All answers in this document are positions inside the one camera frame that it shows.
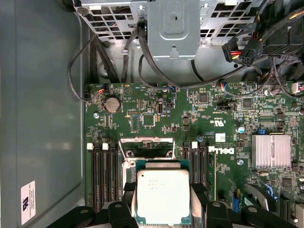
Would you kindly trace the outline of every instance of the white label on motherboard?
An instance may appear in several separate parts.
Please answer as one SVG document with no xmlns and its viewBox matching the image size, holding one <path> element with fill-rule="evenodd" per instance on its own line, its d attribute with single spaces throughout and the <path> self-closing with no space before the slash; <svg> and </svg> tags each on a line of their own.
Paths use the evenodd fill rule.
<svg viewBox="0 0 304 228">
<path fill-rule="evenodd" d="M 225 133 L 216 133 L 215 134 L 215 142 L 225 143 L 226 142 L 226 134 Z"/>
<path fill-rule="evenodd" d="M 21 225 L 36 215 L 35 181 L 21 188 Z"/>
</svg>

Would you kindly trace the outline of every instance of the heatsink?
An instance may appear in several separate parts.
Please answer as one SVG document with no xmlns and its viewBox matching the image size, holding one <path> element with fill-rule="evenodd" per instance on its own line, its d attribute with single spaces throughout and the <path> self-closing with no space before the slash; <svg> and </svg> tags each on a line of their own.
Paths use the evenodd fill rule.
<svg viewBox="0 0 304 228">
<path fill-rule="evenodd" d="M 290 135 L 253 135 L 252 167 L 288 168 L 291 166 Z"/>
</svg>

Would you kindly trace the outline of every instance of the blue component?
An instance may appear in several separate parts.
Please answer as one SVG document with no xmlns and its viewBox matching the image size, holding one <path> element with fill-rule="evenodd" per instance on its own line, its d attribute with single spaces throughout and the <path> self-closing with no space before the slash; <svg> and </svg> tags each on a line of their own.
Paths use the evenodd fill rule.
<svg viewBox="0 0 304 228">
<path fill-rule="evenodd" d="M 260 129 L 260 130 L 258 130 L 258 133 L 259 134 L 266 134 L 266 130 L 265 129 Z"/>
<path fill-rule="evenodd" d="M 198 140 L 199 142 L 202 142 L 202 141 L 204 140 L 204 138 L 203 138 L 202 136 L 198 135 L 197 140 Z"/>
<path fill-rule="evenodd" d="M 233 209 L 236 213 L 240 213 L 239 204 L 240 204 L 240 200 L 238 199 L 238 197 L 234 196 L 234 197 L 233 197 L 233 201 L 232 201 L 232 209 Z"/>
</svg>

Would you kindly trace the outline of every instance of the electrolytic capacitor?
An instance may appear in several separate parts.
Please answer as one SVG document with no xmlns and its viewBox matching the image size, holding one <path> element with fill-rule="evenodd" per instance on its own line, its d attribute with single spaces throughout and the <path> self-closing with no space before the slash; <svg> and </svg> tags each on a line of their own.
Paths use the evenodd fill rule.
<svg viewBox="0 0 304 228">
<path fill-rule="evenodd" d="M 202 142 L 202 141 L 204 140 L 204 139 L 203 139 L 203 136 L 198 135 L 197 140 L 198 140 L 199 142 Z"/>
<path fill-rule="evenodd" d="M 237 133 L 245 133 L 245 128 L 244 127 L 237 127 L 236 132 Z"/>
</svg>

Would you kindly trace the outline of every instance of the black wire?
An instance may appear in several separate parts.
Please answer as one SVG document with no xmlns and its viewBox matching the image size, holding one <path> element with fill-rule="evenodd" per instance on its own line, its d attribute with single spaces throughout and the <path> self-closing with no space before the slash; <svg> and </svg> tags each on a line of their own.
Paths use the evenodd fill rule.
<svg viewBox="0 0 304 228">
<path fill-rule="evenodd" d="M 218 76 L 216 78 L 213 78 L 213 79 L 210 79 L 210 80 L 206 80 L 204 82 L 195 82 L 195 83 L 188 83 L 188 84 L 177 84 L 175 82 L 173 82 L 171 79 L 169 79 L 155 64 L 154 60 L 153 60 L 153 57 L 150 53 L 150 50 L 149 50 L 149 47 L 148 47 L 148 43 L 147 43 L 147 40 L 146 40 L 146 37 L 145 37 L 145 28 L 144 26 L 141 26 L 139 27 L 139 32 L 138 32 L 138 39 L 139 39 L 139 42 L 141 44 L 141 48 L 142 48 L 142 52 L 143 52 L 143 55 L 144 57 L 146 58 L 148 64 L 150 65 L 150 67 L 152 68 L 152 70 L 155 72 L 155 74 L 157 76 L 159 76 L 163 81 L 165 81 L 166 83 L 176 87 L 176 88 L 180 88 L 180 89 L 193 89 L 193 88 L 198 88 L 198 87 L 201 87 L 201 86 L 206 86 L 206 85 L 209 85 L 209 84 L 212 84 L 212 83 L 215 83 L 221 79 L 227 79 L 239 72 L 241 72 L 242 70 L 246 69 L 247 66 L 241 66 L 229 73 L 226 73 L 224 75 L 221 75 L 221 76 Z M 263 57 L 260 57 L 256 62 L 254 62 L 254 64 L 258 63 L 258 62 L 261 62 L 261 61 L 264 61 L 268 59 L 268 56 L 263 56 Z"/>
<path fill-rule="evenodd" d="M 155 87 L 155 86 L 152 86 L 152 85 L 150 85 L 149 83 L 147 83 L 145 80 L 144 80 L 144 78 L 143 78 L 143 76 L 142 76 L 142 70 L 143 70 L 143 58 L 144 58 L 144 55 L 142 55 L 140 58 L 139 58 L 139 63 L 138 63 L 138 75 L 139 75 L 139 78 L 140 78 L 140 80 L 141 80 L 141 82 L 145 85 L 145 86 L 147 86 L 147 87 L 149 87 L 149 88 L 151 88 L 151 89 L 170 89 L 169 87 Z"/>
<path fill-rule="evenodd" d="M 127 43 L 124 46 L 124 50 L 128 50 L 129 51 L 129 46 L 132 43 L 133 40 L 135 40 L 135 38 L 137 37 L 137 29 L 135 28 L 135 31 L 133 32 L 133 34 L 130 36 L 130 38 L 128 39 Z M 128 71 L 128 64 L 129 64 L 129 53 L 127 55 L 123 56 L 123 71 L 122 71 L 122 83 L 126 83 L 127 81 L 127 71 Z"/>
<path fill-rule="evenodd" d="M 74 64 L 74 62 L 76 61 L 76 59 L 78 59 L 78 57 L 87 49 L 87 47 L 93 42 L 93 40 L 96 38 L 97 34 L 94 34 L 88 41 L 87 43 L 82 47 L 82 49 L 77 53 L 77 55 L 72 59 L 72 61 L 69 63 L 68 68 L 67 68 L 67 79 L 69 82 L 69 85 L 72 89 L 72 92 L 74 93 L 74 95 L 83 102 L 92 102 L 93 100 L 95 100 L 99 93 L 97 92 L 91 99 L 84 99 L 82 97 L 80 97 L 80 95 L 78 95 L 78 93 L 76 92 L 73 82 L 72 82 L 72 74 L 71 74 L 71 70 L 72 70 L 72 66 Z"/>
<path fill-rule="evenodd" d="M 104 64 L 104 67 L 105 67 L 104 69 L 107 72 L 111 83 L 120 83 L 117 73 L 115 71 L 115 68 L 114 68 L 108 54 L 106 53 L 105 48 L 104 48 L 102 42 L 100 41 L 100 39 L 96 38 L 94 40 L 94 44 L 95 44 L 96 50 L 101 58 L 101 61 Z"/>
<path fill-rule="evenodd" d="M 194 61 L 194 59 L 191 60 L 191 67 L 192 67 L 192 70 L 193 70 L 194 74 L 196 75 L 196 77 L 198 77 L 198 79 L 199 79 L 200 81 L 203 82 L 204 79 L 203 79 L 202 76 L 200 76 L 200 74 L 199 74 L 199 72 L 198 72 L 198 70 L 197 70 L 197 68 L 196 68 L 196 66 L 195 66 L 195 61 Z"/>
<path fill-rule="evenodd" d="M 225 89 L 224 89 L 224 92 L 225 92 L 225 94 L 228 94 L 228 95 L 230 95 L 230 96 L 235 96 L 235 97 L 250 96 L 250 95 L 256 94 L 257 92 L 259 92 L 260 90 L 262 90 L 262 88 L 266 85 L 266 83 L 270 80 L 270 78 L 271 78 L 271 73 L 268 73 L 268 77 L 267 77 L 267 79 L 262 83 L 262 85 L 261 85 L 258 89 L 254 90 L 254 91 L 252 91 L 252 92 L 250 92 L 250 93 L 247 93 L 247 94 L 233 94 L 233 93 L 230 93 L 230 92 L 226 91 Z"/>
<path fill-rule="evenodd" d="M 304 95 L 296 96 L 296 95 L 293 95 L 293 94 L 288 93 L 287 90 L 285 89 L 285 87 L 283 86 L 283 84 L 282 84 L 281 81 L 280 81 L 280 76 L 279 76 L 279 73 L 278 73 L 277 68 L 276 68 L 275 58 L 272 58 L 272 59 L 271 59 L 271 64 L 272 64 L 272 67 L 273 67 L 273 69 L 274 69 L 275 78 L 276 78 L 278 84 L 280 85 L 280 87 L 281 87 L 283 93 L 284 93 L 286 96 L 288 96 L 288 97 L 290 97 L 290 98 L 292 98 L 292 99 L 297 99 L 297 98 L 302 98 L 302 97 L 304 97 Z"/>
</svg>

